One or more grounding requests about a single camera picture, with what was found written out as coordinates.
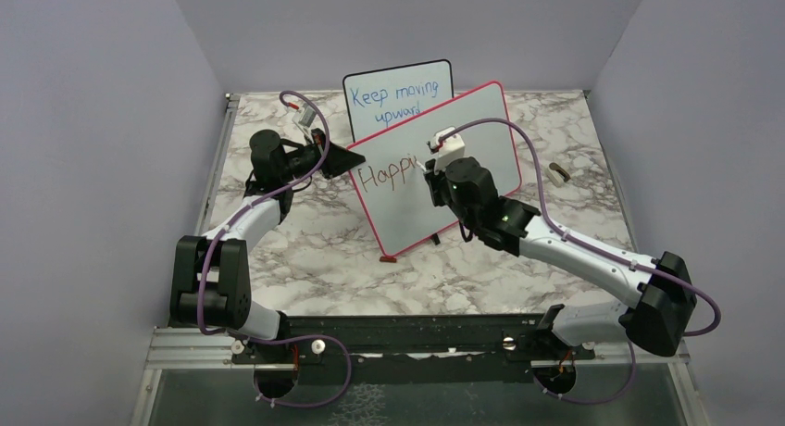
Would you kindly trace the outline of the pink framed whiteboard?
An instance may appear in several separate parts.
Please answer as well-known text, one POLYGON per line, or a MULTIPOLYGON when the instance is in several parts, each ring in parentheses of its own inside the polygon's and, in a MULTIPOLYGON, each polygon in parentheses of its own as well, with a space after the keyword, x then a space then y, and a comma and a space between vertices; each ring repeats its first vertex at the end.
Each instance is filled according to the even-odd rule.
POLYGON ((349 144, 366 160, 349 175, 383 255, 396 257, 456 224, 450 209, 433 205, 423 170, 455 139, 462 140, 464 156, 491 172, 499 194, 521 187, 517 133, 508 120, 503 86, 489 81, 349 144))

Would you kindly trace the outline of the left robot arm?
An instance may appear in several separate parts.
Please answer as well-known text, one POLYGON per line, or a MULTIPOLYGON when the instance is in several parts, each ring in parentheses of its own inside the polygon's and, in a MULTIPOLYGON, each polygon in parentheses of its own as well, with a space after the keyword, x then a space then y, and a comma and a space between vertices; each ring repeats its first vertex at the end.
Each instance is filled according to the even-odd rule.
POLYGON ((265 129, 251 136, 249 146, 252 172, 240 207, 215 229, 176 244, 169 311, 174 321, 206 334, 256 338, 258 353, 276 362, 290 353, 292 339, 280 329, 282 313, 254 302, 249 254, 289 215, 297 183, 316 172, 339 177, 366 159, 330 143, 321 129, 303 144, 265 129))

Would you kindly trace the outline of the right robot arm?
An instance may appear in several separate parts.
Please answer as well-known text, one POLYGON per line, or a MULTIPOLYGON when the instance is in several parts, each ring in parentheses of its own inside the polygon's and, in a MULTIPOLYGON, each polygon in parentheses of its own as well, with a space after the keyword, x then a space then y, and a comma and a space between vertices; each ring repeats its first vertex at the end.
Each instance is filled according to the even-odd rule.
POLYGON ((584 343, 627 341, 660 357, 676 354, 697 304, 682 257, 625 253, 552 228, 537 207, 498 194, 491 173, 473 157, 443 170, 429 160, 424 179, 433 204, 457 217, 465 241, 542 261, 613 296, 610 303, 550 307, 533 336, 542 356, 556 358, 584 343))

